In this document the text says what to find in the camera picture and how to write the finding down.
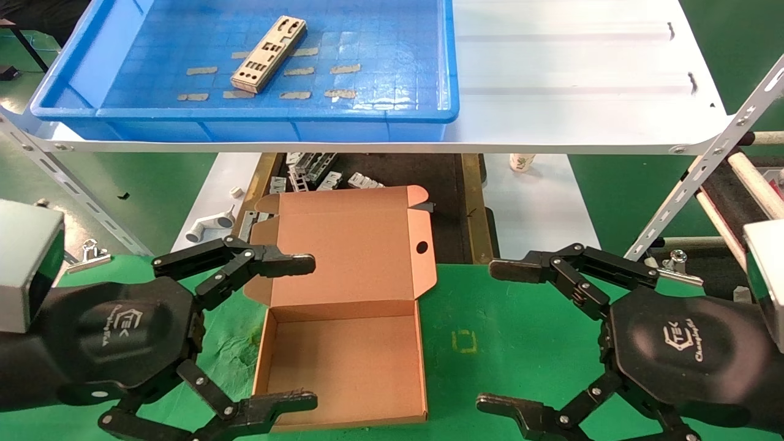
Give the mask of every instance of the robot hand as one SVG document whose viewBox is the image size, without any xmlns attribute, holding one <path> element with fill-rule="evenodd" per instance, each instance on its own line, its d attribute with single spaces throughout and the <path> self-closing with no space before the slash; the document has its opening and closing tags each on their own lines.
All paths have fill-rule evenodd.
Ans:
<svg viewBox="0 0 784 441">
<path fill-rule="evenodd" d="M 218 272 L 196 287 L 178 280 Z M 313 272 L 311 255 L 284 255 L 234 236 L 153 259 L 155 279 L 51 289 L 27 333 L 0 333 L 0 411 L 120 399 L 99 426 L 120 439 L 184 441 L 194 434 L 136 416 L 186 381 L 216 416 L 196 433 L 224 441 L 266 433 L 280 413 L 312 410 L 311 392 L 231 402 L 195 364 L 205 334 L 204 310 L 223 303 L 250 279 Z"/>
<path fill-rule="evenodd" d="M 784 433 L 784 355 L 759 306 L 712 297 L 669 297 L 654 290 L 658 272 L 573 244 L 493 261 L 492 277 L 553 284 L 589 318 L 601 321 L 604 374 L 561 410 L 491 394 L 477 408 L 513 418 L 525 439 L 588 441 L 583 422 L 616 392 L 662 433 L 635 440 L 699 441 L 681 416 L 711 425 Z M 580 272 L 630 292 L 610 297 Z"/>
</svg>

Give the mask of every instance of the box lid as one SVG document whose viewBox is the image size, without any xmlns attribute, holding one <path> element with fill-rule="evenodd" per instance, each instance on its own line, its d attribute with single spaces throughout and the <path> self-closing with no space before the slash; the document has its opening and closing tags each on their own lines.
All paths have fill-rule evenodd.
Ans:
<svg viewBox="0 0 784 441">
<path fill-rule="evenodd" d="M 430 213 L 417 185 L 268 195 L 256 210 L 278 216 L 253 226 L 250 242 L 309 253 L 309 275 L 245 285 L 270 307 L 414 300 L 436 283 Z"/>
</svg>

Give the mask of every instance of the open cardboard box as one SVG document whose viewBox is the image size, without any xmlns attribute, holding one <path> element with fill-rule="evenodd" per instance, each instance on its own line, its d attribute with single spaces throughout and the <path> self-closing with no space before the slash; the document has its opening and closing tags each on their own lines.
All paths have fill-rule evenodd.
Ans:
<svg viewBox="0 0 784 441">
<path fill-rule="evenodd" d="M 276 431 L 424 422 L 417 298 L 436 283 L 430 213 L 419 186 L 284 193 L 256 209 L 254 245 L 310 253 L 312 274 L 264 279 L 245 295 L 269 306 L 254 394 L 304 388 L 318 408 Z"/>
</svg>

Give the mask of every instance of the green table mat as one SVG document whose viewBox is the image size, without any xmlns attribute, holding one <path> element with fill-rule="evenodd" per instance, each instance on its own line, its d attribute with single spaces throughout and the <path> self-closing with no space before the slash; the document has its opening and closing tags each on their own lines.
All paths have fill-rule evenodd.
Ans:
<svg viewBox="0 0 784 441">
<path fill-rule="evenodd" d="M 149 259 L 116 256 L 111 264 L 68 275 L 61 286 L 145 282 L 152 276 Z M 185 284 L 193 288 L 204 278 L 197 276 Z M 614 298 L 623 294 L 615 287 L 600 286 Z M 659 290 L 679 296 L 701 294 L 701 290 L 668 280 L 659 283 Z M 438 284 L 419 304 L 430 408 L 427 423 L 266 437 L 270 441 L 514 441 L 521 436 L 512 420 L 476 410 L 478 393 L 512 395 L 559 408 L 603 371 L 596 343 L 598 323 L 588 320 L 552 286 L 499 282 L 488 276 L 486 267 L 439 265 Z M 208 332 L 198 364 L 233 399 L 250 393 L 264 310 L 238 293 L 206 316 Z M 110 441 L 114 438 L 96 426 L 109 406 L 53 406 L 0 414 L 0 440 Z M 212 414 L 181 385 L 164 399 L 143 407 L 140 416 L 194 430 Z M 752 429 L 689 423 L 705 441 L 781 440 Z M 659 430 L 654 421 L 640 416 L 618 396 L 583 427 L 596 441 Z"/>
</svg>

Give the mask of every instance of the blue plastic tray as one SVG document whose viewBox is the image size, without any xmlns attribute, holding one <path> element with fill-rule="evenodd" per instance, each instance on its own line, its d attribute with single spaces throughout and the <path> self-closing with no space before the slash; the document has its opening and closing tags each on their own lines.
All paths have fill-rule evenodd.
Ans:
<svg viewBox="0 0 784 441">
<path fill-rule="evenodd" d="M 289 57 L 253 98 L 223 98 L 242 62 L 232 53 L 252 50 L 280 15 L 307 22 L 298 47 L 318 54 Z M 454 34 L 451 0 L 95 0 L 31 111 L 90 140 L 439 141 L 459 110 Z M 330 73 L 350 64 L 361 70 Z M 283 76 L 296 67 L 315 74 Z M 280 98 L 289 91 L 311 98 Z"/>
</svg>

